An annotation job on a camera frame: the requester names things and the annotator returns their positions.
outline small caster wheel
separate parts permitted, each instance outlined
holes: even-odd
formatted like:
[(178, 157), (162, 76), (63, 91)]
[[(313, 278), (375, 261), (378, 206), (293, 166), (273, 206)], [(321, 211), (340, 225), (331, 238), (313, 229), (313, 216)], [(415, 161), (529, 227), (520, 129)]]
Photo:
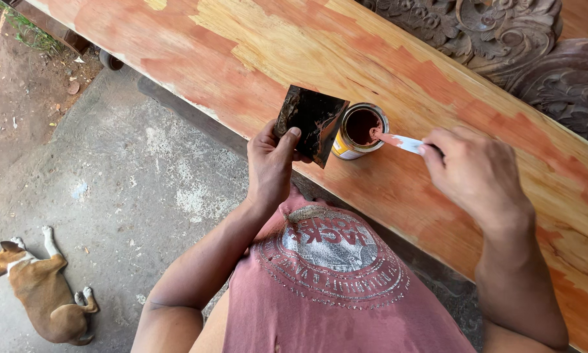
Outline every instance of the small caster wheel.
[(124, 66), (124, 63), (122, 61), (118, 60), (116, 57), (114, 57), (110, 53), (105, 52), (102, 49), (100, 50), (99, 57), (100, 62), (102, 62), (102, 65), (104, 65), (111, 71), (117, 71)]

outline can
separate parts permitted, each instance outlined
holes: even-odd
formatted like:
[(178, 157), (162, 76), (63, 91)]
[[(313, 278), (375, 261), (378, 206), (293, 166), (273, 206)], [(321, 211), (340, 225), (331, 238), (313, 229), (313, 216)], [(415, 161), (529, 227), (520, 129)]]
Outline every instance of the can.
[(344, 113), (331, 152), (343, 160), (354, 160), (376, 151), (384, 142), (372, 140), (370, 129), (374, 127), (381, 128), (384, 133), (390, 132), (390, 124), (383, 110), (372, 103), (353, 104)]

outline pink t-shirt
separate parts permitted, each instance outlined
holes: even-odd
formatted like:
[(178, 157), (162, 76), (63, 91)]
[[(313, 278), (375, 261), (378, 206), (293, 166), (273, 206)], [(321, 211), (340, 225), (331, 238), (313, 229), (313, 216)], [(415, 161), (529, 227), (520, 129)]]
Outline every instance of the pink t-shirt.
[(290, 195), (229, 283), (223, 352), (475, 352), (356, 214)]

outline dog's paw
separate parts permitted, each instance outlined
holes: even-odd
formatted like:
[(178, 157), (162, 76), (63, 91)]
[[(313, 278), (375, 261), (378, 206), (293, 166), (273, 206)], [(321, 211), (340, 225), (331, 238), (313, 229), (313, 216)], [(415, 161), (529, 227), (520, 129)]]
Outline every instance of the dog's paw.
[(46, 237), (51, 237), (53, 236), (53, 229), (50, 226), (43, 226), (41, 227), (41, 232), (44, 234), (44, 236)]
[(74, 293), (74, 301), (76, 301), (76, 304), (78, 305), (85, 306), (85, 300), (83, 299), (83, 293), (81, 292)]
[(13, 237), (10, 239), (12, 242), (16, 243), (17, 246), (21, 247), (22, 249), (26, 250), (26, 246), (24, 246), (24, 242), (20, 237)]
[(90, 287), (83, 288), (83, 295), (85, 296), (85, 298), (89, 298), (90, 296), (92, 296), (91, 288)]

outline dog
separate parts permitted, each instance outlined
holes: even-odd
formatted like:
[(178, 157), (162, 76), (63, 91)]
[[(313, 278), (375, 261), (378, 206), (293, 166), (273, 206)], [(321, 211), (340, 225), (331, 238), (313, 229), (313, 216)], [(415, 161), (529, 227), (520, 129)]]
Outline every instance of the dog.
[(13, 292), (22, 301), (32, 326), (41, 337), (53, 343), (89, 344), (93, 335), (81, 338), (87, 332), (85, 314), (98, 311), (91, 288), (77, 292), (72, 301), (68, 283), (59, 272), (68, 261), (55, 245), (53, 229), (44, 226), (42, 233), (50, 255), (48, 260), (39, 260), (26, 251), (19, 237), (0, 242), (0, 276), (8, 276)]

